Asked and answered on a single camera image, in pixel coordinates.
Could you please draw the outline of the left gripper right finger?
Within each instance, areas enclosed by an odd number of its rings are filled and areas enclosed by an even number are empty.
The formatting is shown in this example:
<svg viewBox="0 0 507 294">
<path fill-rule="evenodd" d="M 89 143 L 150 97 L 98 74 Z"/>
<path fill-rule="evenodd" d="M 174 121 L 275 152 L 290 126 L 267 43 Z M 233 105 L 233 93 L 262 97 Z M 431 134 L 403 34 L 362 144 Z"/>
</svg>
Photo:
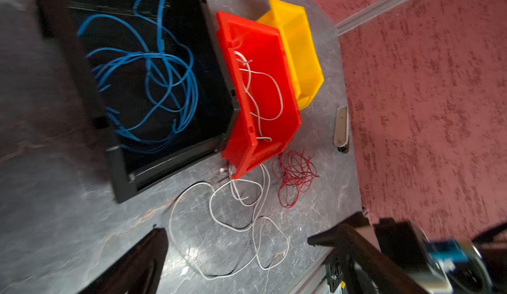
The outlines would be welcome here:
<svg viewBox="0 0 507 294">
<path fill-rule="evenodd" d="M 426 293 L 398 265 L 382 254 L 348 224 L 313 235 L 307 239 L 312 246 L 338 249 L 338 261 L 350 293 L 362 293 L 354 263 L 366 272 L 380 293 Z"/>
</svg>

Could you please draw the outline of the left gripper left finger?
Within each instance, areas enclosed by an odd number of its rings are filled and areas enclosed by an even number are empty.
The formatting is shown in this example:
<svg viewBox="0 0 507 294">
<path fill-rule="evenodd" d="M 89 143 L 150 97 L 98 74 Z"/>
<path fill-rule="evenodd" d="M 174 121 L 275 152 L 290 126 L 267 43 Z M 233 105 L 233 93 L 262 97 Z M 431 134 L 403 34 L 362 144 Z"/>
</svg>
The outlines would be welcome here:
<svg viewBox="0 0 507 294">
<path fill-rule="evenodd" d="M 156 293 L 167 252 L 166 229 L 154 228 L 81 293 Z"/>
</svg>

